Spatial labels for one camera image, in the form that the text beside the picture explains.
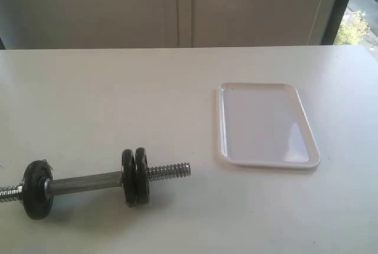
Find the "white plastic tray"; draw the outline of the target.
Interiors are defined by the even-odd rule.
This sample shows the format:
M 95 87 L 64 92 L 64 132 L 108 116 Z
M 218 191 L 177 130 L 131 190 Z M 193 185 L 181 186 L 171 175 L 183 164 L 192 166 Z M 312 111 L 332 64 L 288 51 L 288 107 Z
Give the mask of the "white plastic tray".
M 217 90 L 218 153 L 241 167 L 311 170 L 321 162 L 301 98 L 283 83 L 223 83 Z

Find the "chrome dumbbell bar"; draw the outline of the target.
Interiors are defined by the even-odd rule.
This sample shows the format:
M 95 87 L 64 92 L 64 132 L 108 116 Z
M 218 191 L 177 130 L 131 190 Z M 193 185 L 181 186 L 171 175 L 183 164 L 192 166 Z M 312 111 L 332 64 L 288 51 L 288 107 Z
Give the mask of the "chrome dumbbell bar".
M 149 183 L 151 181 L 189 177 L 190 175 L 191 167 L 190 164 L 186 162 L 148 167 Z M 50 198 L 65 194 L 81 193 L 114 187 L 123 187 L 122 170 L 60 180 L 47 179 L 45 181 L 45 195 L 47 198 Z

